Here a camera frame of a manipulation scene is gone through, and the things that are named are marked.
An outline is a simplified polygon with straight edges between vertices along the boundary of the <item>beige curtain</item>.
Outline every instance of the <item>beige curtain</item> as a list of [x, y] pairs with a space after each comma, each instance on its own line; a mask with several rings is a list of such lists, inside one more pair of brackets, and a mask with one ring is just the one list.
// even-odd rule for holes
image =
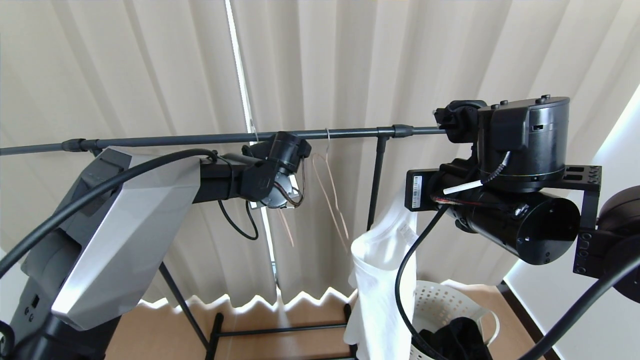
[[[568, 161], [583, 163], [640, 83], [636, 0], [254, 0], [232, 1], [231, 8], [258, 131], [433, 126], [431, 111], [454, 99], [563, 95], [572, 98]], [[3, 2], [0, 33], [3, 147], [246, 129], [223, 1]], [[326, 141], [312, 145], [326, 149]], [[350, 240], [365, 231], [375, 147], [374, 139], [331, 141]], [[378, 213], [407, 170], [467, 154], [467, 146], [443, 135], [389, 141]], [[90, 160], [63, 153], [0, 158], [4, 250], [51, 214]], [[349, 256], [310, 170], [307, 202], [284, 211], [294, 247], [268, 211], [286, 302], [300, 291], [319, 297], [328, 286], [351, 292]], [[241, 202], [228, 208], [249, 228]], [[430, 216], [421, 214], [419, 227]], [[254, 217], [262, 229], [258, 211]], [[264, 235], [249, 242], [217, 205], [195, 206], [166, 263], [187, 296], [210, 302], [228, 293], [239, 306], [259, 294], [274, 302]], [[419, 249], [420, 276], [435, 281], [493, 284], [514, 262], [448, 218]], [[167, 293], [157, 279], [146, 299]]]

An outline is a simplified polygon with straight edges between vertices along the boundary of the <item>laundry basket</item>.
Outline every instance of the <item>laundry basket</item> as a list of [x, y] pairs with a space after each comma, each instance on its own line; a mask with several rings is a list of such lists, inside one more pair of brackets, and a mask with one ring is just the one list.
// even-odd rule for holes
[[[498, 336], [500, 322], [498, 316], [491, 310], [487, 310], [476, 304], [473, 300], [446, 285], [431, 281], [418, 281], [415, 287], [415, 311], [413, 312], [413, 326], [416, 330], [423, 329], [436, 332], [451, 320], [464, 316], [475, 320], [480, 333], [484, 332], [480, 319], [488, 313], [495, 319], [495, 332], [484, 343], [489, 345]], [[410, 360], [428, 360], [431, 357], [411, 346]]]

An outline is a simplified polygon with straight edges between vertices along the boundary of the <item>garment rack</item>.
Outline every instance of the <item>garment rack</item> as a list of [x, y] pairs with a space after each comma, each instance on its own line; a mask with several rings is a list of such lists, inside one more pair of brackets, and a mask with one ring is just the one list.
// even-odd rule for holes
[[[385, 150], [387, 148], [387, 141], [390, 138], [406, 138], [413, 135], [434, 135], [444, 134], [445, 131], [437, 127], [413, 127], [408, 125], [392, 125], [385, 127], [363, 127], [355, 129], [321, 129], [321, 130], [302, 130], [302, 131], [290, 131], [290, 133], [299, 136], [305, 140], [313, 139], [339, 139], [339, 138], [377, 138], [376, 146], [376, 161], [374, 164], [373, 182], [371, 185], [371, 198], [369, 201], [369, 214], [367, 217], [367, 230], [373, 225], [374, 217], [376, 214], [376, 205], [378, 203], [378, 190], [380, 189], [380, 177], [382, 175], [382, 164], [385, 157]], [[120, 138], [120, 139], [93, 139], [87, 140], [84, 138], [70, 139], [61, 143], [48, 143], [42, 145], [28, 145], [18, 147], [5, 147], [0, 149], [0, 156], [2, 155], [16, 155], [16, 154], [33, 154], [36, 152], [52, 152], [52, 151], [68, 151], [68, 152], [91, 152], [94, 156], [98, 156], [100, 151], [109, 146], [122, 146], [122, 147], [146, 147], [146, 146], [168, 146], [168, 145], [204, 145], [215, 143], [239, 143], [239, 142], [252, 142], [252, 141], [264, 141], [274, 135], [274, 132], [267, 133], [235, 133], [235, 134], [214, 134], [214, 135], [186, 135], [186, 136], [157, 136], [148, 138]], [[205, 336], [202, 329], [198, 325], [193, 313], [189, 309], [184, 300], [184, 297], [180, 293], [178, 286], [176, 285], [171, 273], [166, 268], [164, 263], [160, 264], [160, 273], [166, 281], [171, 293], [178, 301], [178, 304], [185, 316], [189, 320], [193, 330], [202, 342], [202, 345], [207, 351], [205, 360], [214, 360], [216, 356], [216, 350], [218, 347], [218, 341], [220, 338], [229, 336], [247, 336], [258, 334], [276, 334], [281, 332], [295, 332], [295, 331], [313, 331], [321, 329], [335, 329], [346, 327], [351, 315], [351, 306], [349, 304], [344, 305], [344, 318], [345, 322], [342, 323], [329, 323], [322, 325], [309, 325], [309, 326], [296, 326], [285, 327], [276, 329], [258, 329], [250, 331], [232, 331], [222, 332], [222, 323], [224, 321], [224, 315], [221, 313], [216, 314], [216, 318], [213, 324], [213, 329], [209, 339]], [[326, 357], [322, 359], [314, 360], [356, 360], [356, 345], [349, 346], [349, 356], [347, 357]]]

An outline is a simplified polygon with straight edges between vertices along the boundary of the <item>pleated curtain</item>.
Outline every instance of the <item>pleated curtain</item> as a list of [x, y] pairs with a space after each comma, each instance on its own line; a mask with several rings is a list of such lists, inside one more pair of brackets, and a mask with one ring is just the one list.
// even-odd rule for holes
[[[246, 132], [227, 10], [257, 131], [434, 126], [456, 99], [572, 98], [567, 161], [589, 161], [640, 84], [640, 3], [611, 1], [113, 1], [0, 3], [1, 146], [69, 138]], [[325, 154], [327, 140], [312, 140]], [[239, 152], [241, 144], [208, 145]], [[140, 149], [166, 153], [172, 148]], [[349, 231], [366, 228], [376, 141], [333, 139], [330, 166]], [[406, 171], [467, 157], [444, 135], [391, 139], [377, 214]], [[90, 154], [0, 158], [1, 245], [51, 214]], [[316, 162], [332, 199], [326, 167]], [[306, 164], [304, 205], [267, 210], [277, 286], [344, 294], [350, 255]], [[243, 229], [240, 200], [228, 201]], [[249, 241], [217, 204], [193, 206], [166, 264], [185, 296], [276, 299], [266, 233]], [[419, 227], [433, 216], [421, 213]], [[443, 218], [418, 251], [419, 278], [497, 284], [516, 258]], [[145, 300], [168, 296], [157, 277]]]

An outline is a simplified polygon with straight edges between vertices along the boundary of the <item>wooden floor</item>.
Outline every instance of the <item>wooden floor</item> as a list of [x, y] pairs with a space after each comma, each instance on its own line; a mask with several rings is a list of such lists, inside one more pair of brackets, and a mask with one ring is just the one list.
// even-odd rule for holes
[[[500, 334], [491, 344], [494, 360], [514, 360], [533, 346], [533, 340], [494, 286], [457, 286], [500, 318]], [[228, 301], [214, 306], [202, 303], [190, 308], [209, 336], [216, 313], [225, 315], [223, 331], [255, 330], [274, 327], [337, 323], [344, 321], [344, 300], [327, 294], [321, 306], [301, 300], [285, 311], [258, 302], [239, 312]], [[483, 322], [493, 332], [493, 319]], [[348, 356], [342, 342], [344, 329], [289, 332], [220, 339], [215, 360], [307, 360]], [[107, 360], [204, 360], [205, 351], [185, 316], [169, 305], [159, 309], [138, 306], [122, 317], [107, 352]]]

